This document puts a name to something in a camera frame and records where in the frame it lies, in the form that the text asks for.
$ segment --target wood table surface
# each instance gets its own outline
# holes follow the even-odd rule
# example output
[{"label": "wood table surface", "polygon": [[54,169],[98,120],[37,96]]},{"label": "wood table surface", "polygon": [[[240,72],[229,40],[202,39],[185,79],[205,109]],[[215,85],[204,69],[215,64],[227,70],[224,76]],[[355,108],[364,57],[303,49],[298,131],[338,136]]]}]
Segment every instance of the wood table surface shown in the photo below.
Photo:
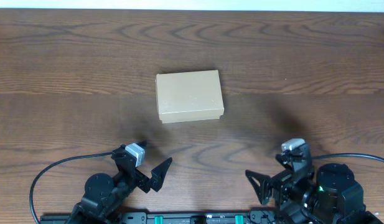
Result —
[{"label": "wood table surface", "polygon": [[[220,120],[162,124],[158,73],[218,69]],[[0,223],[33,223],[34,177],[60,159],[147,139],[149,171],[174,159],[158,192],[123,210],[248,210],[244,172],[282,171],[282,142],[314,156],[384,157],[384,14],[0,9]],[[384,222],[384,164],[346,163]],[[110,157],[52,168],[34,192],[38,216],[69,213]]]}]

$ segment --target white box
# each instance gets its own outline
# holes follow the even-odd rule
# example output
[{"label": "white box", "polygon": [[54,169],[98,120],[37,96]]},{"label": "white box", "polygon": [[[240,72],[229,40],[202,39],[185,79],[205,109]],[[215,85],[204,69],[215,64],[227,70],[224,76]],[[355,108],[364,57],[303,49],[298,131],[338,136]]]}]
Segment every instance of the white box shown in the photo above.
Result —
[{"label": "white box", "polygon": [[218,70],[158,74],[156,96],[163,123],[219,119],[223,115]]}]

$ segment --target wire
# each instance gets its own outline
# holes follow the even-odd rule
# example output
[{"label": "wire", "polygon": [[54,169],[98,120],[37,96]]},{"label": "wire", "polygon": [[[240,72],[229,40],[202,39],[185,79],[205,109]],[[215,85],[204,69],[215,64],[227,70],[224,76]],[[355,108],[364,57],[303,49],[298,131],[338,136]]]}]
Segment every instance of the wire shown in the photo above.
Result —
[{"label": "wire", "polygon": [[71,161],[71,160],[74,160],[74,159],[85,159],[85,158],[92,158],[92,157],[109,156],[111,154],[112,154],[112,152],[104,152],[104,153],[99,153],[99,154],[91,154],[91,155],[85,155],[85,156],[70,157],[70,158],[62,159],[61,161],[54,162],[53,164],[51,164],[51,165],[47,166],[45,169],[43,169],[37,175],[37,177],[35,177],[34,181],[31,184],[31,187],[30,187],[30,197],[29,197],[30,209],[31,209],[31,214],[32,214],[32,216],[34,218],[35,223],[36,224],[41,224],[41,222],[37,218],[37,214],[35,214],[35,209],[34,209],[34,203],[33,203],[33,200],[32,200],[32,195],[33,195],[34,187],[35,187],[38,179],[42,176],[42,174],[47,172],[50,168],[52,168],[52,167],[54,167],[56,165],[59,165],[59,164],[61,164],[63,162]]},{"label": "wire", "polygon": [[335,158],[335,157],[361,157],[361,158],[374,159],[380,162],[384,162],[384,158],[381,158],[379,156],[369,155],[369,154],[363,154],[363,153],[337,153],[337,154],[329,154],[329,155],[323,155],[323,156],[315,156],[315,157],[312,157],[312,159],[329,159],[329,158]]}]

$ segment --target wood grain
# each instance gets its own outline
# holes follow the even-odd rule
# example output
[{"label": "wood grain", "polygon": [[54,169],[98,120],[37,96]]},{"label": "wood grain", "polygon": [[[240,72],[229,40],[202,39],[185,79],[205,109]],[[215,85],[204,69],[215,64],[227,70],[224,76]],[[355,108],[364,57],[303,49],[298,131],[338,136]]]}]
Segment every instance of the wood grain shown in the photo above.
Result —
[{"label": "wood grain", "polygon": [[[220,120],[163,125],[155,75],[219,69]],[[143,172],[172,156],[159,193],[123,210],[248,210],[244,177],[275,175],[283,141],[314,155],[384,157],[384,14],[0,9],[0,223],[33,223],[29,187],[70,156],[150,140]],[[341,158],[384,222],[384,164]],[[38,215],[70,212],[106,158],[44,174]]]}]

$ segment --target green tape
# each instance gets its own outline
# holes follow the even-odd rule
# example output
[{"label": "green tape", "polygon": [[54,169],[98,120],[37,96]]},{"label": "green tape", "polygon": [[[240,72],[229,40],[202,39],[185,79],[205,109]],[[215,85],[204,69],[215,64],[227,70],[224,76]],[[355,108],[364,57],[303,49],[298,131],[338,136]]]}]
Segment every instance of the green tape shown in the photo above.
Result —
[{"label": "green tape", "polygon": [[243,215],[235,215],[236,224],[244,224]]},{"label": "green tape", "polygon": [[154,224],[162,224],[162,217],[154,217]]}]

